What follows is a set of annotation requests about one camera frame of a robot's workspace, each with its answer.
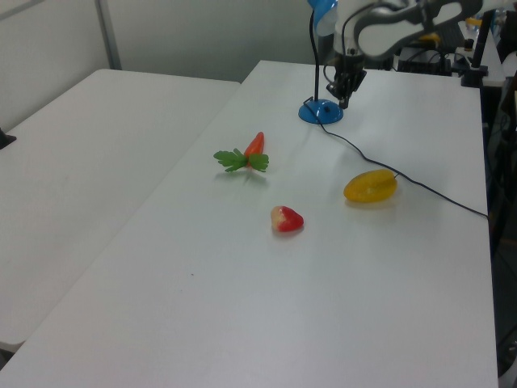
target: table surface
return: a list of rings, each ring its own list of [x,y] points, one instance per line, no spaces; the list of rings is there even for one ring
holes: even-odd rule
[[[478,90],[370,70],[328,126],[485,212]],[[0,386],[496,387],[487,221],[376,169],[297,117],[313,67],[260,62],[0,372]],[[322,96],[328,95],[322,86]],[[264,174],[212,155],[264,131]],[[270,210],[305,218],[273,233]]]
[[[0,348],[15,350],[239,85],[100,70],[0,151]]]

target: plastic fruit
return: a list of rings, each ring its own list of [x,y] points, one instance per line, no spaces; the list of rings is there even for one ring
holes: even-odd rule
[[[374,170],[357,175],[343,191],[354,202],[378,202],[390,198],[397,190],[397,180],[390,170]]]
[[[304,218],[287,206],[275,206],[271,211],[271,226],[278,232],[292,232],[304,225]]]

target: blue base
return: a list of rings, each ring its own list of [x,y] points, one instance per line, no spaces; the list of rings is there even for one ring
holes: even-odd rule
[[[328,99],[319,99],[318,101],[307,102],[310,109],[316,114],[317,118],[322,124],[331,124],[336,121],[340,121],[343,118],[343,110],[332,101]],[[302,105],[298,111],[298,116],[303,120],[311,124],[319,124],[316,117],[314,117],[305,105]]]

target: orange carrot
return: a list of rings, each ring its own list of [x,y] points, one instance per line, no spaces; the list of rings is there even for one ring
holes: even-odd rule
[[[247,158],[250,157],[251,154],[262,154],[264,152],[264,133],[259,132],[255,139],[248,145],[246,151],[244,151],[244,156]]]

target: yellow lemon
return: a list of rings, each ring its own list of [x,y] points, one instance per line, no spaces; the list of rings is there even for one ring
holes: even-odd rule
[[[357,175],[343,191],[354,202],[377,202],[391,197],[397,190],[397,180],[390,170],[374,170]]]

